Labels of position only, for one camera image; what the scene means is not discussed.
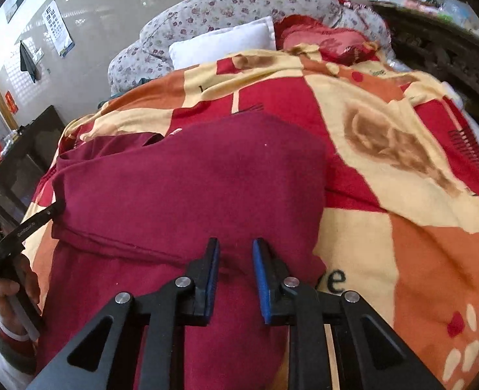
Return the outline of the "maroon garment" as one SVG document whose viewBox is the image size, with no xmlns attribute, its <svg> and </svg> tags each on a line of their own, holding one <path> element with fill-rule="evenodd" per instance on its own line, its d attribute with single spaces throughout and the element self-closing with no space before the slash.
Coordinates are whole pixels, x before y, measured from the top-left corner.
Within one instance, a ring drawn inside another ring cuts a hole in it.
<svg viewBox="0 0 479 390">
<path fill-rule="evenodd" d="M 286 349 L 260 314 L 253 241 L 317 283 L 313 254 L 325 206 L 326 144 L 272 114 L 252 111 L 150 133 L 100 136 L 60 155 L 51 184 L 66 207 L 37 344 L 44 367 L 118 292 L 141 296 L 178 277 L 220 243 L 210 323 L 186 332 L 189 389 L 263 389 Z"/>
</svg>

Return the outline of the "dark wooden side table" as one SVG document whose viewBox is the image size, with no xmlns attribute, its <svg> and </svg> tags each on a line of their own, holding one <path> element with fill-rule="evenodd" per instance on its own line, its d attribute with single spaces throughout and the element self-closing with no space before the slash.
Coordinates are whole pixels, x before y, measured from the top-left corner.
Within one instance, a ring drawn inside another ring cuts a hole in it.
<svg viewBox="0 0 479 390">
<path fill-rule="evenodd" d="M 30 207 L 40 178 L 49 170 L 65 124 L 50 105 L 16 131 L 0 158 L 0 229 L 18 226 Z"/>
</svg>

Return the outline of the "orange red patterned blanket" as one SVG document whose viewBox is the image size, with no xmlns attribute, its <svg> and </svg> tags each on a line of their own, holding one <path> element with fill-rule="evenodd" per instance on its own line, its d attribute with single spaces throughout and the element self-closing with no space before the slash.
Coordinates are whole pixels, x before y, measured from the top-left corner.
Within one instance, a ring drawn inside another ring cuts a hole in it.
<svg viewBox="0 0 479 390">
<path fill-rule="evenodd" d="M 58 157 L 97 137 L 262 111 L 326 144 L 325 206 L 311 284 L 358 292 L 447 389 L 479 381 L 479 147 L 432 76 L 377 58 L 351 66 L 316 47 L 251 50 L 140 85 L 70 123 L 32 206 L 53 199 Z M 27 242 L 44 295 L 57 240 Z"/>
</svg>

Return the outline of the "red pillow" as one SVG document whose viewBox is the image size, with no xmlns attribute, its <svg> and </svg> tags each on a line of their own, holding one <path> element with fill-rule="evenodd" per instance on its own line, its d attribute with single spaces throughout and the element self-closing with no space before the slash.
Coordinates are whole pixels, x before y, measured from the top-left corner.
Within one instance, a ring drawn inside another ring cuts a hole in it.
<svg viewBox="0 0 479 390">
<path fill-rule="evenodd" d="M 332 28 L 304 15 L 290 15 L 274 23 L 276 48 L 317 45 L 324 61 L 350 66 L 376 59 L 379 45 L 350 28 Z"/>
</svg>

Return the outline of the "dark carved wooden cabinet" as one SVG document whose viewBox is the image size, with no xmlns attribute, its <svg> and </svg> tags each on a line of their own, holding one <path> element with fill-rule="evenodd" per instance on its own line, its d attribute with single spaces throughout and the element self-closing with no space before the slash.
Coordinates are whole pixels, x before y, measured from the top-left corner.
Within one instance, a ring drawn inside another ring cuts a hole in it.
<svg viewBox="0 0 479 390">
<path fill-rule="evenodd" d="M 463 94 L 479 125 L 479 38 L 446 20 L 388 3 L 372 3 L 386 22 L 397 58 Z"/>
</svg>

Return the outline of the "floral quilt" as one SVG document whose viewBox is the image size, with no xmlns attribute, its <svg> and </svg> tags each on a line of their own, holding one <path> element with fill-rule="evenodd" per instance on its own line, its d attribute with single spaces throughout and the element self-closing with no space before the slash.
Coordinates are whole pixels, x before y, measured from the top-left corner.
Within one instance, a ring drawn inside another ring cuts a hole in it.
<svg viewBox="0 0 479 390">
<path fill-rule="evenodd" d="M 367 5 L 351 0 L 184 0 L 153 17 L 139 38 L 110 62 L 107 77 L 112 94 L 125 93 L 143 79 L 173 71 L 168 47 L 217 29 L 239 26 L 270 16 L 278 22 L 290 15 L 320 20 L 332 28 L 350 28 L 377 42 L 394 59 L 385 20 Z"/>
</svg>

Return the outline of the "white pillow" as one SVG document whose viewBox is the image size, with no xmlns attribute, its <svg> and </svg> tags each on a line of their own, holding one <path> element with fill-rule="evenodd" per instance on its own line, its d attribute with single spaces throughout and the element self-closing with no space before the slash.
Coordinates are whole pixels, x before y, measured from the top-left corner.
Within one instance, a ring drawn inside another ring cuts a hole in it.
<svg viewBox="0 0 479 390">
<path fill-rule="evenodd" d="M 181 70 L 251 49 L 276 50 L 271 16 L 173 42 L 169 47 L 169 56 L 174 70 Z"/>
</svg>

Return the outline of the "red wall decoration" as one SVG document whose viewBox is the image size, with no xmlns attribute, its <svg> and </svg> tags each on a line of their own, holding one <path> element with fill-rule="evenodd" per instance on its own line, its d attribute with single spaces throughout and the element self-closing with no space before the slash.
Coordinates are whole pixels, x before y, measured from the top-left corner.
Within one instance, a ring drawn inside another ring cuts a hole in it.
<svg viewBox="0 0 479 390">
<path fill-rule="evenodd" d="M 9 91 L 6 91 L 5 100 L 6 100 L 6 104 L 7 104 L 7 107 L 9 109 L 10 113 L 11 114 L 16 114 L 19 111 L 19 108 L 14 101 L 14 97 L 13 97 L 12 93 L 10 93 Z"/>
</svg>

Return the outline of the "dark cloth on wall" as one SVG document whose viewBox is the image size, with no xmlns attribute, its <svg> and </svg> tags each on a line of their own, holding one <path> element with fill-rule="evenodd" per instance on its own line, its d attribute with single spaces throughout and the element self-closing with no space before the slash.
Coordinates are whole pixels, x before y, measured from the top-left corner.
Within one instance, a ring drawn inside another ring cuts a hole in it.
<svg viewBox="0 0 479 390">
<path fill-rule="evenodd" d="M 30 79 L 32 80 L 32 82 L 36 83 L 41 78 L 41 73 L 33 60 L 32 53 L 30 53 L 29 49 L 23 41 L 20 41 L 19 50 L 20 70 L 22 72 L 27 72 L 30 75 Z"/>
</svg>

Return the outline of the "wall calendar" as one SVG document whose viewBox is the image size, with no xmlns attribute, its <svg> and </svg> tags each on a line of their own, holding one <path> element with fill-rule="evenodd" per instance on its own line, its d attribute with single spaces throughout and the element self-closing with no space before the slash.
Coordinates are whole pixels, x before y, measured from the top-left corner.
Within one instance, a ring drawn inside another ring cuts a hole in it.
<svg viewBox="0 0 479 390">
<path fill-rule="evenodd" d="M 74 42 L 55 0 L 46 6 L 42 18 L 59 57 L 64 58 L 73 49 Z"/>
</svg>

